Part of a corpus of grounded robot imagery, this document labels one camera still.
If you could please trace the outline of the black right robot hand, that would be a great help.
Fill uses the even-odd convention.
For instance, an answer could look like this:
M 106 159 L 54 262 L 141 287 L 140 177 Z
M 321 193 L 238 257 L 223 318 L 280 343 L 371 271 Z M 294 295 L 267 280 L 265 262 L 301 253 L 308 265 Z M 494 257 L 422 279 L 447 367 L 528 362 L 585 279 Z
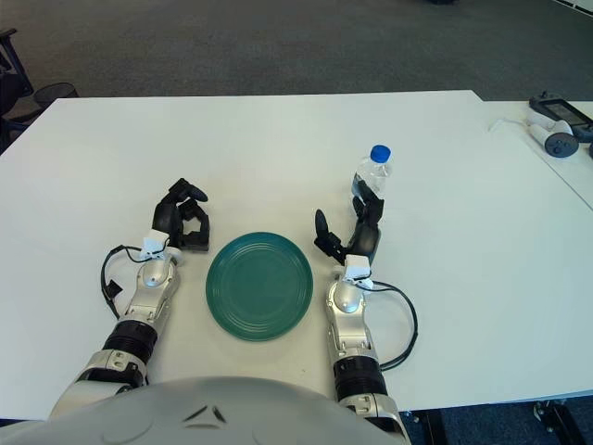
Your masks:
M 383 217 L 385 201 L 379 198 L 364 180 L 356 180 L 355 186 L 358 193 L 352 198 L 352 205 L 357 221 L 346 246 L 343 246 L 340 238 L 329 230 L 322 210 L 316 210 L 315 213 L 314 245 L 341 265 L 346 263 L 347 255 L 367 257 L 369 263 L 372 263 L 381 237 L 379 222 Z

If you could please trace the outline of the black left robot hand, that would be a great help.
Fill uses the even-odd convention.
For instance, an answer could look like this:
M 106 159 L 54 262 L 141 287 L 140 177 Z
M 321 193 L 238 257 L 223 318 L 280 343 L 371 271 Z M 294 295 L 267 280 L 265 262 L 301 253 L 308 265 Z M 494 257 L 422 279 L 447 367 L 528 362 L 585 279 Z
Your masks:
M 209 216 L 198 203 L 207 201 L 208 196 L 202 190 L 180 178 L 156 205 L 152 228 L 167 234 L 172 248 L 206 252 L 209 250 Z M 193 219 L 200 222 L 199 230 L 185 233 L 183 223 Z

